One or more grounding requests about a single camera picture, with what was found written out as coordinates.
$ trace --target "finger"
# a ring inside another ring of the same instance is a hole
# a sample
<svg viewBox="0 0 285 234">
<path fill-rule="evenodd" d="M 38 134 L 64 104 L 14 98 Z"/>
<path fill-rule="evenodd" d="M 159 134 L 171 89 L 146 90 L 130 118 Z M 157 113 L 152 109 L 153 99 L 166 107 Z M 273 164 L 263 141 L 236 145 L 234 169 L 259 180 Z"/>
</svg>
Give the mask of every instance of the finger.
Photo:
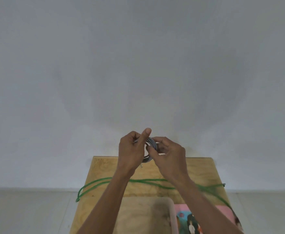
<svg viewBox="0 0 285 234">
<path fill-rule="evenodd" d="M 140 137 L 140 134 L 136 131 L 131 131 L 125 137 L 128 137 L 132 141 L 138 139 Z"/>
<path fill-rule="evenodd" d="M 161 155 L 159 155 L 158 152 L 152 146 L 147 146 L 146 149 L 150 157 L 152 157 L 155 162 L 160 159 Z"/>
<path fill-rule="evenodd" d="M 157 143 L 157 152 L 158 153 L 167 153 L 168 152 L 168 147 L 165 146 L 163 143 Z"/>
<path fill-rule="evenodd" d="M 149 135 L 151 134 L 151 129 L 150 128 L 146 128 L 142 134 L 140 135 L 137 145 L 144 145 L 145 142 L 147 141 L 147 139 L 149 138 Z"/>
<path fill-rule="evenodd" d="M 155 142 L 162 143 L 165 146 L 170 146 L 171 144 L 174 143 L 173 141 L 171 141 L 170 139 L 168 139 L 166 137 L 153 137 L 153 140 Z"/>
</svg>

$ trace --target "gray cable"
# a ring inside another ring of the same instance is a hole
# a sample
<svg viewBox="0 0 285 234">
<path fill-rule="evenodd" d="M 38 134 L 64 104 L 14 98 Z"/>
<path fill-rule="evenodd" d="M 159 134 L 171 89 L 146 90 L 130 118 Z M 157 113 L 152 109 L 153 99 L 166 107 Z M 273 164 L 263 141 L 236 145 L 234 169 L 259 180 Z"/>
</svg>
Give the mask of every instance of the gray cable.
<svg viewBox="0 0 285 234">
<path fill-rule="evenodd" d="M 152 138 L 148 138 L 146 141 L 150 146 L 152 146 L 155 150 L 158 149 L 158 146 L 156 145 L 156 142 Z M 152 157 L 150 155 L 144 156 L 142 162 L 150 162 L 152 160 Z"/>
</svg>

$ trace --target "left hand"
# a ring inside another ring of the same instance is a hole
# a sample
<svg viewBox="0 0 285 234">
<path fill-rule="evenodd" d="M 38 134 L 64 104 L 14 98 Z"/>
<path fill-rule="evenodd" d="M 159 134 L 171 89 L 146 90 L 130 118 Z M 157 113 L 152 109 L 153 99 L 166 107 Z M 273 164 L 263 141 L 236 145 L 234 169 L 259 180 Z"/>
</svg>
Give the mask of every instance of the left hand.
<svg viewBox="0 0 285 234">
<path fill-rule="evenodd" d="M 132 131 L 121 138 L 119 143 L 119 158 L 117 172 L 130 178 L 136 168 L 142 163 L 145 155 L 145 142 L 151 134 L 151 129 L 146 128 L 141 134 Z"/>
</svg>

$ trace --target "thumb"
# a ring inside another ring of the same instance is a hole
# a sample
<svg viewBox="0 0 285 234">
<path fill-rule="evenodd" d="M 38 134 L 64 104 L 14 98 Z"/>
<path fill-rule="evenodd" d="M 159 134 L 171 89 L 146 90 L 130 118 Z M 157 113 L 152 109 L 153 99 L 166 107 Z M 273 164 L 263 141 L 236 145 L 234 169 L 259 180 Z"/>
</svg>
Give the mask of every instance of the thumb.
<svg viewBox="0 0 285 234">
<path fill-rule="evenodd" d="M 156 162 L 159 158 L 160 155 L 158 154 L 158 152 L 150 145 L 148 145 L 146 147 L 148 154 L 150 155 L 150 157 L 152 157 L 152 159 Z"/>
<path fill-rule="evenodd" d="M 146 128 L 142 134 L 140 135 L 137 144 L 138 145 L 144 145 L 145 142 L 147 141 L 147 139 L 149 138 L 149 135 L 151 134 L 151 129 L 150 128 Z"/>
</svg>

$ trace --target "hand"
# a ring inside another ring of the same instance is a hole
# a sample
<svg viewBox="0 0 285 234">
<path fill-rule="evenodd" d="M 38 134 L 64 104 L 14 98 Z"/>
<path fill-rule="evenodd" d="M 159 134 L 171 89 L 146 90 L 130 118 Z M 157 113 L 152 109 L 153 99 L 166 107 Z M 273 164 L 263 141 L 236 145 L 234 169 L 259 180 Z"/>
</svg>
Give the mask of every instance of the hand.
<svg viewBox="0 0 285 234">
<path fill-rule="evenodd" d="M 153 137 L 153 140 L 158 142 L 157 151 L 151 146 L 147 146 L 147 151 L 162 176 L 174 186 L 189 181 L 185 149 L 166 137 Z"/>
<path fill-rule="evenodd" d="M 145 142 L 151 133 L 146 128 L 141 134 L 132 131 L 121 138 L 119 143 L 119 158 L 117 160 L 117 172 L 126 177 L 131 177 L 136 168 L 142 163 L 145 154 Z"/>
</svg>

